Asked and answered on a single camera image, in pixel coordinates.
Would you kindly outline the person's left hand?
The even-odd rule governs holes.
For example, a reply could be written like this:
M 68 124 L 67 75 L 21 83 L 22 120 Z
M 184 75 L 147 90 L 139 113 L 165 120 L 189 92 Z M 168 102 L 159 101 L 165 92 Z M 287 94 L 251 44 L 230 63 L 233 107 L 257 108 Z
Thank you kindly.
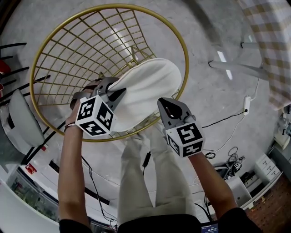
M 100 82 L 102 81 L 102 79 L 95 79 L 93 81 L 91 81 L 88 85 L 86 85 L 82 91 L 76 92 L 73 97 L 72 100 L 70 102 L 70 108 L 71 110 L 74 109 L 76 103 L 78 100 L 82 99 L 82 98 L 90 98 L 92 95 L 93 90 L 100 84 Z

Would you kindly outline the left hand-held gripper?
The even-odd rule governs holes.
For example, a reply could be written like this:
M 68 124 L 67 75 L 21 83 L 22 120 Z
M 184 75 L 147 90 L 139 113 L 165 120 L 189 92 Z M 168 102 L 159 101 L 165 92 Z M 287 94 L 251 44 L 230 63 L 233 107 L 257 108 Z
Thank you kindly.
M 126 93 L 126 88 L 109 91 L 117 77 L 105 77 L 93 90 L 90 98 L 80 99 L 76 125 L 90 137 L 108 135 L 116 123 L 112 108 L 116 108 Z

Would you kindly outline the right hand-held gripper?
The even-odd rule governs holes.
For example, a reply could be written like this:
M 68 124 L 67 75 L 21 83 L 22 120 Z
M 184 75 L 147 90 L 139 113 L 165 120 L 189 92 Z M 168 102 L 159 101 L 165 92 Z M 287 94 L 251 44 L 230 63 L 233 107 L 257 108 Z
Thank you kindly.
M 200 153 L 204 146 L 204 132 L 188 106 L 172 98 L 161 97 L 157 101 L 163 133 L 171 149 L 180 157 Z

